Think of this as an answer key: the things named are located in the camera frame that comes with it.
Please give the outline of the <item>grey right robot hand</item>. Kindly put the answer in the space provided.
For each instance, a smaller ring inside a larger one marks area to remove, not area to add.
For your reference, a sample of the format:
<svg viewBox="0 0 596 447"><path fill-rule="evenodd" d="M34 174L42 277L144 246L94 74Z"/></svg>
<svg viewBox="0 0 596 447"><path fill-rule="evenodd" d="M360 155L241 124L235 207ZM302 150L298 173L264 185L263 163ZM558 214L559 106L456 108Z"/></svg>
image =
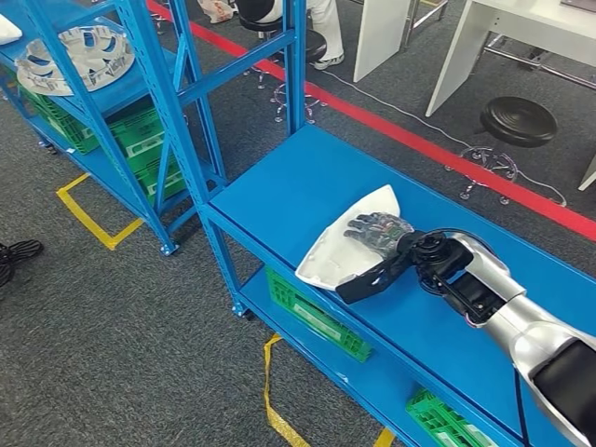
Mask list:
<svg viewBox="0 0 596 447"><path fill-rule="evenodd" d="M351 305L386 289L398 276L406 245L414 233L411 224L386 212L359 214L349 221L345 237L376 253L382 261L340 284L336 291L344 303Z"/></svg>

